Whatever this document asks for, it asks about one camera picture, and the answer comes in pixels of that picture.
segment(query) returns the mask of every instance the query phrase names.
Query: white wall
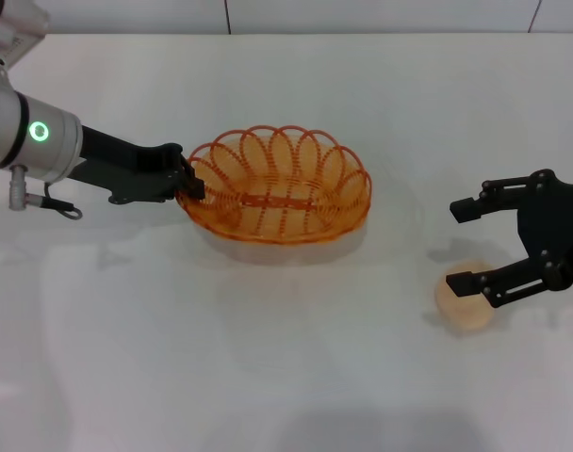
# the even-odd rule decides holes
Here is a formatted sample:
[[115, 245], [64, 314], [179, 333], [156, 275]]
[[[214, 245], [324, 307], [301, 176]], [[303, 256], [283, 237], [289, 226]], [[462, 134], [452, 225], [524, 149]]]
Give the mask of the white wall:
[[228, 0], [234, 33], [527, 32], [537, 0]]
[[[60, 33], [226, 33], [223, 0], [36, 0]], [[548, 0], [557, 3], [562, 0]], [[526, 32], [538, 0], [227, 0], [234, 33]]]
[[223, 0], [36, 0], [57, 33], [228, 32]]
[[573, 32], [573, 0], [544, 0], [532, 30]]

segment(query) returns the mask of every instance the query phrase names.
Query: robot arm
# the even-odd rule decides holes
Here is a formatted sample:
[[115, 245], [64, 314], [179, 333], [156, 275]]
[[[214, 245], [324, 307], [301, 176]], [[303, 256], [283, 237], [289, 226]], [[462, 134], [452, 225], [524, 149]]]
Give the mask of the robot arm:
[[486, 181], [479, 199], [453, 202], [459, 223], [500, 210], [516, 210], [517, 231], [528, 258], [482, 273], [457, 273], [446, 281], [454, 294], [483, 294], [498, 308], [546, 290], [573, 284], [573, 185], [550, 169], [529, 177]]
[[205, 186], [181, 146], [135, 146], [12, 88], [8, 69], [45, 37], [48, 26], [47, 13], [32, 0], [0, 0], [0, 170], [12, 172], [10, 209], [76, 211], [66, 202], [28, 194], [25, 176], [44, 181], [46, 192], [67, 177], [99, 186], [111, 192], [114, 204], [164, 202], [176, 190], [203, 199]]

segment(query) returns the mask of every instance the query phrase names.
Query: white tabletop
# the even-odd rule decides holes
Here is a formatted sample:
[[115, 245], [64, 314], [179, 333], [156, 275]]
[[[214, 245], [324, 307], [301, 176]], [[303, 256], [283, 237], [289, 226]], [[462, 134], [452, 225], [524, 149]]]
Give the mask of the white tabletop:
[[471, 335], [433, 299], [524, 257], [514, 214], [450, 202], [573, 182], [573, 36], [64, 36], [12, 79], [144, 145], [319, 128], [375, 197], [364, 232], [284, 251], [73, 181], [81, 222], [11, 213], [0, 171], [0, 452], [573, 452], [573, 287]]

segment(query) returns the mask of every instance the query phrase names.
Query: green led ring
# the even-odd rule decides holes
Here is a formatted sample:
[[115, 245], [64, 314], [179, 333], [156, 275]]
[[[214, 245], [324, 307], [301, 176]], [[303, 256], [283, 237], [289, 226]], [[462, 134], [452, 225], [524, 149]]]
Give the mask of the green led ring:
[[43, 142], [50, 137], [50, 130], [43, 122], [35, 121], [29, 127], [29, 134], [36, 141]]

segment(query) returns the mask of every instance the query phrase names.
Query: orange wire basket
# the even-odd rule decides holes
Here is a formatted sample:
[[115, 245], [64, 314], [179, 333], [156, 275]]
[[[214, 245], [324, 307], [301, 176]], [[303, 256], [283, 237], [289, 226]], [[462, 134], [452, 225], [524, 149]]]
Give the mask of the orange wire basket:
[[364, 224], [372, 182], [350, 149], [319, 130], [259, 125], [233, 130], [189, 158], [206, 198], [176, 193], [194, 222], [244, 242], [335, 240]]

